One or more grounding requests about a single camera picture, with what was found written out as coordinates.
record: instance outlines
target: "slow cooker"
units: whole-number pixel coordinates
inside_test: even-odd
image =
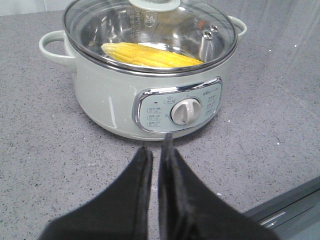
[[[201,0],[75,0],[64,11],[63,26],[40,39],[42,54],[72,72],[76,98],[94,122],[144,141],[163,140],[166,133],[182,137],[214,117],[232,56],[247,31],[241,20]],[[64,43],[65,55],[45,49],[54,41]],[[203,63],[140,66],[116,61],[101,49],[120,42]]]

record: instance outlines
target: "corn on the cob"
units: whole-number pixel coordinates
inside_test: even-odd
[[[136,43],[105,43],[101,48],[114,60],[127,64],[158,68],[177,68],[203,63],[192,57]]]

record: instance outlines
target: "control panel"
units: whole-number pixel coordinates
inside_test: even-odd
[[[192,85],[146,89],[134,101],[132,118],[148,132],[192,128],[216,114],[221,92],[220,77]]]

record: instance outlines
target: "speckled countertop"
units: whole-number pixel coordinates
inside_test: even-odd
[[[320,175],[320,3],[215,0],[248,32],[220,112],[175,146],[209,188],[243,212]],[[150,239],[158,238],[161,142],[116,136],[91,121],[71,73],[45,60],[62,11],[0,17],[0,240],[36,239],[83,205],[140,146],[154,155]],[[57,53],[62,44],[48,46]]]

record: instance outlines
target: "control knob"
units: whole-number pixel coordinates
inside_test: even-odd
[[[171,110],[171,119],[177,125],[187,125],[197,119],[201,112],[201,104],[195,98],[179,101]]]

